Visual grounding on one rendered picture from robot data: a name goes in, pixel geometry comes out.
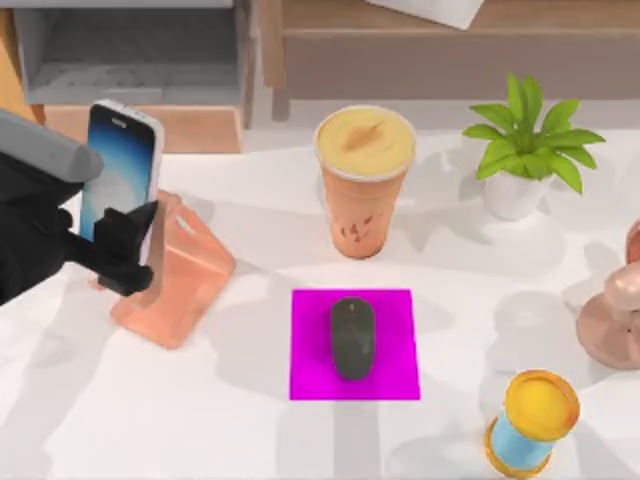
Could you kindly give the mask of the white smartphone with blue screen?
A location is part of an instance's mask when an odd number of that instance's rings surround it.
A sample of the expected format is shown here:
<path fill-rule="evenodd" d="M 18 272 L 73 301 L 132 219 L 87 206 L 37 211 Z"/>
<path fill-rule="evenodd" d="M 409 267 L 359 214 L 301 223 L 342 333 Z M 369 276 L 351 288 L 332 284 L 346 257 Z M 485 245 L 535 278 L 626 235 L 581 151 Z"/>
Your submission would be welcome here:
<path fill-rule="evenodd" d="M 82 193 L 79 234 L 92 241 L 94 225 L 108 208 L 127 213 L 157 197 L 164 127 L 155 118 L 113 100 L 89 111 L 87 144 L 104 168 Z"/>

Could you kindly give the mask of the salmon phone stand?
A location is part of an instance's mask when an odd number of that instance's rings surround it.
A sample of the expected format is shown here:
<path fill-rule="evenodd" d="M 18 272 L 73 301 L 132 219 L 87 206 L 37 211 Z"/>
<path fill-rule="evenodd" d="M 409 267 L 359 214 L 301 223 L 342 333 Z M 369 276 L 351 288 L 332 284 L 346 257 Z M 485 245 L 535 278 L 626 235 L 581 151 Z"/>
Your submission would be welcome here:
<path fill-rule="evenodd" d="M 174 193 L 158 192 L 150 287 L 111 309 L 119 326 L 165 347 L 180 347 L 229 282 L 235 260 L 209 226 Z"/>

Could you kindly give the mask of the pale grey rounded box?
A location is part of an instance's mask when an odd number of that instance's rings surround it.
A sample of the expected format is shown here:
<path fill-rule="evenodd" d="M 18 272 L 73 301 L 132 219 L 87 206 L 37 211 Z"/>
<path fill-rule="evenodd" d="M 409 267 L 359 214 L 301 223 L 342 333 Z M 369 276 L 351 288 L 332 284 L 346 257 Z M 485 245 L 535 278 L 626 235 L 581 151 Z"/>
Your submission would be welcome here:
<path fill-rule="evenodd" d="M 0 108 L 0 153 L 67 183 L 86 183 L 104 168 L 101 156 L 46 127 Z"/>

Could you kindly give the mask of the wooden cupboard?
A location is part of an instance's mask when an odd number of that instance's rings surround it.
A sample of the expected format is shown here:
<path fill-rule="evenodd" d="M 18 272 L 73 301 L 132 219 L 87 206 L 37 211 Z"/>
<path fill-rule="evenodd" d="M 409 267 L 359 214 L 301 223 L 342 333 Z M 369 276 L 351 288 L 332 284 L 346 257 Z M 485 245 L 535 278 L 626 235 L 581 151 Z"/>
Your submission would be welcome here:
<path fill-rule="evenodd" d="M 0 8 L 0 108 L 26 112 L 12 10 Z"/>

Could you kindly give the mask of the orange drink cup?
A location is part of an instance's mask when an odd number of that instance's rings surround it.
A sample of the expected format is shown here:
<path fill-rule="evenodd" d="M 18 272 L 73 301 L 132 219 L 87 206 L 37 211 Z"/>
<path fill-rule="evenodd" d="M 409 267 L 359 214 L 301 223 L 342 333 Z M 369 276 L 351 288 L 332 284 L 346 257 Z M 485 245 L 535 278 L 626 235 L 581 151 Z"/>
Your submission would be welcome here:
<path fill-rule="evenodd" d="M 318 125 L 313 146 L 334 246 L 353 259 L 376 255 L 416 157 L 413 125 L 383 107 L 347 106 Z"/>

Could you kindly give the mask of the dark grey computer mouse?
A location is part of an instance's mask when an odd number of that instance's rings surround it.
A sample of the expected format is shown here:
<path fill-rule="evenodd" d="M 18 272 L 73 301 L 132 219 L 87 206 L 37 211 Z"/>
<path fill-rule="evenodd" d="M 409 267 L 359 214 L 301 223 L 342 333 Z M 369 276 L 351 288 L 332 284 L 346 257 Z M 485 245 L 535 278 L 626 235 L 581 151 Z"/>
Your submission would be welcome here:
<path fill-rule="evenodd" d="M 338 377 L 364 379 L 373 368 L 376 352 L 376 316 L 360 297 L 345 297 L 330 309 L 331 359 Z"/>

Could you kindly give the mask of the magenta mouse pad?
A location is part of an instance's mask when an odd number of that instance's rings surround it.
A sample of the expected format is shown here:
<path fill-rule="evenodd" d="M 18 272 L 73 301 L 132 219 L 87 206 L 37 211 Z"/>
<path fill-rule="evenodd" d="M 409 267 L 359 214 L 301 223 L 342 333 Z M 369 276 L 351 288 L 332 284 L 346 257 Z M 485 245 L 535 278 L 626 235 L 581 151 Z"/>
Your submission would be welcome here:
<path fill-rule="evenodd" d="M 331 348 L 331 308 L 358 297 L 373 310 L 373 365 L 360 380 L 342 378 Z M 408 289 L 295 289 L 291 303 L 291 400 L 421 398 L 412 296 Z"/>

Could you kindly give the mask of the wooden open shelf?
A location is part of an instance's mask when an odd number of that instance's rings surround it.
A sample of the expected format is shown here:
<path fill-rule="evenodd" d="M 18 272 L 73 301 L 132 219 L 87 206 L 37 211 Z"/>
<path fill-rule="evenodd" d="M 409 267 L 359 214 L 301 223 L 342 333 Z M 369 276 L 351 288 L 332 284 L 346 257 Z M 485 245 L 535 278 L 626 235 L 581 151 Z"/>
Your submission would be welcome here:
<path fill-rule="evenodd" d="M 460 31 L 366 0 L 256 0 L 274 114 L 291 100 L 640 99 L 640 0 L 484 0 Z"/>

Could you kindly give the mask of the white flat sheet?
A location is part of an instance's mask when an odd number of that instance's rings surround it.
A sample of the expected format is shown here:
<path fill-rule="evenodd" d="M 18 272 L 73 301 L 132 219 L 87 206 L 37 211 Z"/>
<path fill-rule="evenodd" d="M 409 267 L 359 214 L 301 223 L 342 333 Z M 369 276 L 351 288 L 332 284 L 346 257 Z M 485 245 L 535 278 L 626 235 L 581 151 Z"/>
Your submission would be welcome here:
<path fill-rule="evenodd" d="M 386 8 L 440 25 L 466 31 L 485 0 L 365 0 Z"/>

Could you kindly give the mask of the green plant in white pot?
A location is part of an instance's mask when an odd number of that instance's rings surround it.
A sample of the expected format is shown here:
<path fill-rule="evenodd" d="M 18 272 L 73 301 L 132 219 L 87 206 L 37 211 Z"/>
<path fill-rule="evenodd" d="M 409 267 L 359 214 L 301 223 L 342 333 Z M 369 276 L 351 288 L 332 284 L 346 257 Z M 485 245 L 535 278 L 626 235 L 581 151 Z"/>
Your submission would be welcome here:
<path fill-rule="evenodd" d="M 485 207 L 501 220 L 519 221 L 533 213 L 554 179 L 582 194 L 578 167 L 597 168 L 587 147 L 605 139 L 572 126 L 580 101 L 562 100 L 543 112 L 543 100 L 533 76 L 519 80 L 508 73 L 504 104 L 470 107 L 484 121 L 465 128 L 462 135 L 487 143 L 475 178 L 483 183 Z"/>

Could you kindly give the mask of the yellow and blue can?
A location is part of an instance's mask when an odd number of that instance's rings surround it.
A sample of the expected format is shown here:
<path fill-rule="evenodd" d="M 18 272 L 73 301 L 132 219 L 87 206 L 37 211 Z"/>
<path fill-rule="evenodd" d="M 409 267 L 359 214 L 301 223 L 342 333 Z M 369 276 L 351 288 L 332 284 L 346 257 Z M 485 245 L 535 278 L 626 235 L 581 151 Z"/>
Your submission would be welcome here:
<path fill-rule="evenodd" d="M 566 380 L 546 370 L 523 371 L 510 382 L 503 411 L 485 431 L 486 457 L 507 478 L 534 477 L 579 416 L 579 399 Z"/>

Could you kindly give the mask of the rose gold rounded object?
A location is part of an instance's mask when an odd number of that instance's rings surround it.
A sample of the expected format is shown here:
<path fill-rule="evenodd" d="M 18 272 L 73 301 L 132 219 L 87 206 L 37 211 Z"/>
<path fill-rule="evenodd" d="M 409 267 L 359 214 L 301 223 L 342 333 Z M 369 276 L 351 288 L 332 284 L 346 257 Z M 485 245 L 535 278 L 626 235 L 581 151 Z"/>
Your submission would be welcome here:
<path fill-rule="evenodd" d="M 576 333 L 584 350 L 598 362 L 614 369 L 640 370 L 640 219 L 627 233 L 625 264 L 583 306 Z"/>

